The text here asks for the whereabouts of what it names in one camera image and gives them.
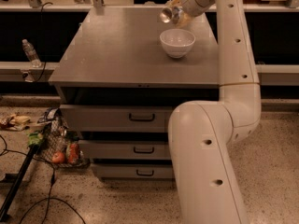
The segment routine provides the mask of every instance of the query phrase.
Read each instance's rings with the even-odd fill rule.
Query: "speckled floor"
[[[47,107],[59,104],[59,100],[29,100],[2,97],[0,113],[38,117]],[[258,129],[244,142],[229,147],[251,224],[296,224],[299,220],[299,101],[278,102],[280,105],[263,101]],[[10,149],[27,151],[26,131],[0,134]],[[20,154],[7,154],[0,157],[0,167],[17,172],[23,159]],[[31,205],[48,196],[51,174],[47,164],[32,161],[7,223],[20,223]],[[59,169],[56,179],[51,196],[67,201],[88,224],[182,223],[174,181],[101,181],[90,168]],[[9,186],[0,186],[0,204],[8,190]],[[41,223],[46,206],[45,201],[37,205],[22,223]],[[45,223],[77,224],[82,220],[66,204],[52,200]]]

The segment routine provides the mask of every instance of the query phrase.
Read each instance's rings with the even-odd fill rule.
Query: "black cable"
[[[43,29],[44,29],[43,11],[44,11],[45,5],[53,5],[53,3],[52,2],[47,2],[47,3],[45,3],[41,6],[41,9],[40,9],[40,23],[41,23],[41,26],[42,26]],[[46,69],[46,64],[47,64],[47,61],[44,62],[43,69],[42,69],[38,79],[35,79],[34,82],[38,82],[42,78],[42,76],[44,75],[45,69]]]
[[[51,179],[50,179],[50,190],[49,190],[49,193],[48,193],[47,208],[46,208],[46,211],[45,211],[44,219],[43,219],[43,221],[41,222],[41,224],[44,224],[44,222],[46,221],[48,212],[49,212],[49,206],[50,206],[50,193],[52,192],[52,188],[53,188],[54,183],[55,183],[55,169],[53,169],[53,174],[52,174],[52,177],[51,177]]]
[[[5,148],[3,149],[3,151],[0,153],[0,157],[5,155],[5,154],[8,154],[8,152],[14,152],[14,153],[19,153],[19,154],[22,154],[22,155],[25,155],[27,156],[27,154],[25,153],[22,153],[22,152],[19,152],[19,151],[15,151],[15,150],[10,150],[7,148],[7,141],[5,140],[5,138],[0,134],[0,138],[3,140],[4,144],[5,144]],[[21,217],[21,220],[19,222],[19,224],[21,224],[23,222],[23,220],[26,218],[27,214],[35,207],[37,206],[38,204],[44,202],[44,201],[48,201],[47,202],[47,208],[46,208],[46,211],[45,211],[45,216],[42,220],[42,224],[46,221],[46,218],[47,218],[47,215],[48,215],[48,212],[49,212],[49,208],[50,208],[50,200],[56,200],[56,201],[59,201],[59,202],[62,202],[62,203],[65,203],[66,205],[68,205],[80,218],[81,220],[83,221],[84,224],[86,224],[86,222],[84,221],[83,217],[78,213],[78,211],[72,207],[69,203],[67,203],[66,201],[62,200],[62,199],[59,199],[59,198],[55,198],[55,197],[50,197],[50,194],[51,194],[51,191],[52,191],[52,188],[53,188],[53,185],[55,184],[55,168],[53,166],[53,164],[50,162],[50,161],[47,161],[45,159],[36,159],[36,158],[33,158],[33,160],[35,161],[41,161],[41,162],[45,162],[47,164],[50,164],[52,169],[53,169],[53,173],[52,173],[52,176],[51,176],[51,179],[50,179],[50,190],[49,190],[49,193],[48,193],[48,197],[47,198],[44,198],[36,203],[34,203],[25,213],[24,215]]]
[[[62,200],[62,199],[60,199],[60,198],[55,198],[55,197],[44,198],[44,199],[42,199],[42,200],[40,200],[40,201],[34,203],[34,204],[27,210],[27,212],[23,215],[23,217],[21,218],[21,221],[19,222],[19,224],[22,223],[22,221],[23,221],[24,218],[27,216],[27,214],[28,214],[28,213],[29,213],[29,212],[30,212],[36,205],[38,205],[38,204],[40,204],[40,203],[46,201],[47,199],[50,199],[50,200],[56,200],[56,201],[59,201],[59,202],[62,202],[62,203],[64,203],[64,204],[66,204],[69,208],[71,208],[71,209],[72,209],[72,210],[73,210],[73,211],[80,217],[80,219],[82,220],[82,222],[83,222],[84,224],[86,224],[86,222],[85,222],[85,220],[83,219],[83,217],[79,214],[79,212],[78,212],[73,206],[71,206],[68,202],[66,202],[66,201],[64,201],[64,200]]]

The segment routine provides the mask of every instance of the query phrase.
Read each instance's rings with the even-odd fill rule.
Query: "gray cabinet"
[[[163,6],[91,9],[55,69],[70,130],[99,178],[174,178],[167,127],[174,108],[218,100],[217,43],[205,14],[186,26],[193,50],[168,57]]]

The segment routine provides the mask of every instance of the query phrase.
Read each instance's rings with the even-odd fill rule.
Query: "water bottle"
[[[28,57],[28,60],[32,63],[34,68],[41,67],[41,61],[38,58],[38,55],[36,53],[36,50],[34,46],[28,42],[26,39],[23,39],[22,41],[22,48]]]

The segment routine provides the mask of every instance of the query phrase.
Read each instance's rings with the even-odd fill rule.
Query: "drawer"
[[[87,159],[170,160],[166,142],[80,140],[78,143]]]
[[[119,165],[92,163],[93,174],[98,178],[151,178],[174,179],[171,165]]]
[[[171,107],[61,105],[70,130],[165,133]]]

